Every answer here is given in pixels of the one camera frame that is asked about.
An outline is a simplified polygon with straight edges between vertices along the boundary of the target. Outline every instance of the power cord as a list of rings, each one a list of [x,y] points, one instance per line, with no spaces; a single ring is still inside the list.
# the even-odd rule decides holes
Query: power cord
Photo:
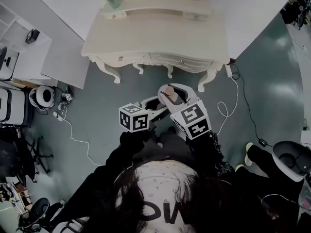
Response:
[[[223,125],[225,124],[226,120],[228,119],[228,117],[231,117],[231,116],[232,116],[233,112],[235,111],[235,109],[237,108],[237,105],[238,105],[239,86],[238,86],[237,82],[232,78],[232,76],[231,76],[230,78],[232,79],[232,81],[233,81],[233,82],[235,83],[235,85],[237,86],[237,100],[236,100],[234,109],[233,109],[233,111],[231,112],[231,114],[228,113],[228,108],[227,108],[227,106],[226,106],[226,104],[225,104],[224,102],[222,102],[222,101],[219,101],[219,102],[218,102],[218,104],[217,104],[218,111],[220,112],[220,114],[222,114],[222,115],[225,117],[225,119],[224,119],[222,125],[220,126],[220,129],[219,129],[217,135],[219,135],[219,133],[220,133],[220,131],[222,130]],[[220,108],[219,108],[219,104],[221,104],[221,103],[222,103],[222,104],[224,105],[224,107],[225,107],[225,110],[226,110],[226,112],[227,112],[226,115],[224,115],[224,114],[221,112]]]
[[[265,198],[269,197],[269,196],[280,196],[280,197],[284,198],[285,200],[287,200],[287,201],[289,201],[289,202],[295,203],[295,204],[298,205],[300,208],[302,208],[302,209],[304,209],[304,210],[306,210],[306,211],[311,211],[310,209],[307,209],[307,208],[305,208],[304,206],[301,206],[299,203],[297,203],[297,202],[295,202],[295,201],[293,201],[293,200],[289,200],[289,199],[287,199],[286,197],[284,197],[283,195],[280,195],[280,194],[268,194],[268,195],[264,196],[264,197],[261,199],[260,202],[262,203],[263,200],[264,200]]]
[[[238,66],[237,66],[236,64],[233,64],[233,63],[231,63],[231,65],[234,65],[234,66],[237,68],[237,70],[238,70],[238,72],[234,72],[234,73],[233,73],[233,75],[234,75],[234,74],[237,74],[238,77],[237,77],[237,78],[234,78],[234,77],[232,76],[231,78],[235,81],[235,80],[238,80],[238,79],[241,77],[241,79],[242,79],[242,81],[243,81],[243,96],[244,96],[244,99],[245,99],[245,102],[246,102],[246,105],[247,105],[247,108],[248,108],[249,117],[251,118],[251,120],[252,120],[252,122],[253,122],[253,124],[254,124],[254,126],[255,126],[255,135],[256,135],[256,138],[258,139],[259,144],[262,145],[263,147],[270,146],[270,147],[273,148],[273,146],[269,145],[264,139],[258,137],[258,134],[257,134],[257,126],[256,126],[255,121],[254,121],[253,118],[252,118],[251,108],[250,108],[250,106],[249,106],[249,103],[248,103],[247,98],[246,98],[246,95],[245,95],[245,80],[244,80],[243,76],[240,74],[240,70],[239,70]]]
[[[88,155],[88,152],[89,152],[89,142],[86,142],[86,141],[80,141],[80,140],[76,140],[72,137],[72,124],[70,122],[68,122],[65,118],[66,118],[66,115],[67,115],[67,108],[66,108],[66,112],[65,112],[65,117],[63,118],[63,113],[62,115],[59,115],[57,112],[54,112],[53,115],[59,120],[59,121],[65,121],[66,123],[68,123],[70,125],[70,132],[71,132],[71,135],[70,135],[70,139],[71,140],[74,140],[75,142],[81,142],[81,143],[86,143],[87,144],[87,152],[86,152],[86,156],[87,158],[92,162],[92,164],[94,166],[102,166],[102,165],[99,165],[99,164],[96,164],[93,162],[93,160],[89,157]]]

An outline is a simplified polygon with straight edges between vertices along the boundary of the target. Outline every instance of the person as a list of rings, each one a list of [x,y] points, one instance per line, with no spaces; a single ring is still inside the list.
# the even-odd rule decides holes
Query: person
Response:
[[[304,10],[309,3],[310,0],[289,0],[280,11],[284,22],[286,24],[291,24],[297,20],[302,10]]]
[[[185,142],[170,127],[162,147],[143,139],[142,132],[122,133],[106,165],[53,220],[53,233],[275,232],[256,194],[235,185],[216,134]]]
[[[277,215],[274,221],[281,232],[294,232],[299,213],[299,206],[295,203],[298,203],[304,180],[293,181],[277,167],[272,154],[251,142],[246,145],[244,162],[247,166],[255,162],[268,177],[251,173],[244,165],[238,165],[236,175],[240,186],[256,193],[269,211]]]

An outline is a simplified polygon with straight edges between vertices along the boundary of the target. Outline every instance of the black pants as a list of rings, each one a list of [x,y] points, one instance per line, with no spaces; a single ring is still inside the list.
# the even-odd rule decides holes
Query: black pants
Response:
[[[246,168],[241,167],[237,171],[237,176],[241,182],[247,182],[247,185],[254,189],[260,198],[268,194],[280,194],[289,200],[298,201],[303,180],[295,182],[287,177],[275,164],[272,154],[255,145],[251,146],[247,155],[267,174],[268,178],[250,173]]]

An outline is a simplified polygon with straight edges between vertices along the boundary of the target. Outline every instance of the dark hair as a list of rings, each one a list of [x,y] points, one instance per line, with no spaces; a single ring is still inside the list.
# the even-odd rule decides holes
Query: dark hair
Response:
[[[98,207],[90,216],[82,233],[99,231],[138,233],[146,226],[142,221],[144,196],[138,186],[138,174],[132,168],[125,171],[107,194],[98,193]],[[217,179],[188,175],[179,183],[175,194],[182,214],[187,215],[197,233],[217,229],[225,220],[229,204],[230,185]],[[225,225],[218,232],[225,231]]]

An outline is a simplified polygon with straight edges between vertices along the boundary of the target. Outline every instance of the gray floor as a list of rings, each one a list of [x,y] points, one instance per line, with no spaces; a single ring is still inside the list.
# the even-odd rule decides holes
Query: gray floor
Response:
[[[265,31],[237,59],[245,78],[245,93],[257,124],[258,135],[269,144],[281,140],[300,140],[303,126],[303,91],[298,62],[291,39],[281,17],[276,17]],[[202,74],[190,74],[175,68],[170,80],[164,67],[146,67],[143,75],[132,66],[120,68],[121,84],[90,64],[84,90],[74,89],[74,101],[68,107],[66,119],[73,125],[73,137],[90,142],[90,156],[98,164],[105,160],[119,144],[122,128],[118,125],[118,108],[155,96],[166,83],[182,83],[195,90]],[[222,152],[232,166],[243,162],[247,142],[256,142],[245,100],[242,80],[237,109],[225,123],[219,135]],[[203,100],[212,125],[217,132],[223,121],[217,102],[224,101],[231,112],[235,105],[235,84],[225,69],[216,79],[205,85],[205,93],[197,93]],[[48,197],[51,202],[68,199],[96,168],[86,158],[86,144],[69,139],[70,127],[56,120],[52,110],[48,116],[35,115],[30,129],[32,137],[44,136],[44,151],[52,152],[51,174],[40,175],[39,183],[28,182],[33,198]],[[253,166],[252,171],[260,173]]]

